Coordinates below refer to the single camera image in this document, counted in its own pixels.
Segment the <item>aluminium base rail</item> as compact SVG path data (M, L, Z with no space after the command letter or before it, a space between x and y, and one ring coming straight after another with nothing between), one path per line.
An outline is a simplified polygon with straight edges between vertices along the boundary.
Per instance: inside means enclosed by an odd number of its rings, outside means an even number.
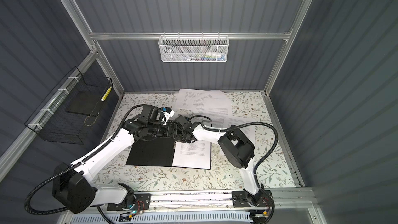
M151 199L146 213L167 211L265 210L271 205L234 207L233 189L193 191L149 191ZM318 208L319 202L311 188L272 188L275 210Z

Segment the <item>floral table mat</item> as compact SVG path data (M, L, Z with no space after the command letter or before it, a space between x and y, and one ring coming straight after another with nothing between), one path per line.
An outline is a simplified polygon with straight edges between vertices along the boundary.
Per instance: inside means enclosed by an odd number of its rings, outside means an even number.
M174 107L178 93L125 94L116 112L110 130L111 136L128 109L138 104ZM261 92L225 92L232 102L232 115L272 124ZM255 161L271 148L273 132L266 127L256 129ZM184 169L174 167L127 166L131 147L122 151L109 162L94 178L93 183L125 183L136 191L172 190L220 190L242 189L243 180L237 168L232 166L217 145L211 145L211 169ZM295 182L278 144L273 153L259 166L258 180L266 188L295 188Z

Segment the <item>grey folder with black inside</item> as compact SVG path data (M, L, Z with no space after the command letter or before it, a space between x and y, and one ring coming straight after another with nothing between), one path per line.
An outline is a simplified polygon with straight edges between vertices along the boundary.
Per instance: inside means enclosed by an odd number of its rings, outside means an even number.
M132 145L127 166L173 167L176 147L173 139L158 138L150 142L137 141Z

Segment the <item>pens in white basket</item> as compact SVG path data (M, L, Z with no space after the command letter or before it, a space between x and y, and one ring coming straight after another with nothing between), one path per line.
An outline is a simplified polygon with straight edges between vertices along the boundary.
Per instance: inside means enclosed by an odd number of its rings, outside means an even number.
M183 57L183 59L188 61L226 61L227 54L220 52L206 52Z

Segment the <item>printed sheet near left arm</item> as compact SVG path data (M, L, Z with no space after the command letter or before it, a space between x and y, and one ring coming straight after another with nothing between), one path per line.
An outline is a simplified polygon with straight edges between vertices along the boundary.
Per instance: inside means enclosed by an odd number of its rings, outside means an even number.
M221 91L208 91L190 100L192 110L195 114L203 115L212 119L212 125L217 128L226 128L226 118L232 116L231 100Z

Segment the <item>yellow marker in black basket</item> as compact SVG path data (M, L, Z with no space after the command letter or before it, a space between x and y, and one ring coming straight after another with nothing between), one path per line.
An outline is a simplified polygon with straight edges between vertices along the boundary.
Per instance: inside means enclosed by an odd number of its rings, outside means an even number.
M109 96L109 94L111 93L111 91L112 91L112 86L110 86L105 92L104 92L104 94L103 94L103 96L101 97L101 101L102 102L104 102L106 99L107 99L107 97Z

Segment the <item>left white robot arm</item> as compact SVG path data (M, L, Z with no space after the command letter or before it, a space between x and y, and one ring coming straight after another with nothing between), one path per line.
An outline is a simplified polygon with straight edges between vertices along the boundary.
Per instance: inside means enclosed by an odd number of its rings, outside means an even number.
M169 107L140 104L129 109L107 141L71 164L63 163L56 167L52 184L53 197L74 214L88 207L110 203L120 204L126 210L142 209L130 186L124 183L95 186L92 181L114 157L137 141L182 138L186 134L183 127L187 119L178 116L175 120L170 120L173 115L174 111Z

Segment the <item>black pad in basket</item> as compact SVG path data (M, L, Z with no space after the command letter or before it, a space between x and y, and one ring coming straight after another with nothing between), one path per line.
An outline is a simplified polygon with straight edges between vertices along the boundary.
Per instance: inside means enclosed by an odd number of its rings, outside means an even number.
M67 113L97 117L105 102L98 93L79 92L66 108Z

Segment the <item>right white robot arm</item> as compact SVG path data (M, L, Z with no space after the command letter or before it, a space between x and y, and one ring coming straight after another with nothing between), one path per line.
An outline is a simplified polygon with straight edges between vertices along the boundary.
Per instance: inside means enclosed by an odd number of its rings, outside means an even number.
M183 143L206 141L218 144L226 156L228 162L239 169L244 182L246 201L250 206L258 206L261 202L260 186L254 172L255 146L253 142L241 131L242 128L251 125L261 125L260 122L249 122L241 125L231 125L229 128L213 128L204 125L212 122L212 119L203 118L201 122L191 122L192 117L179 115L175 120L179 134L176 140Z

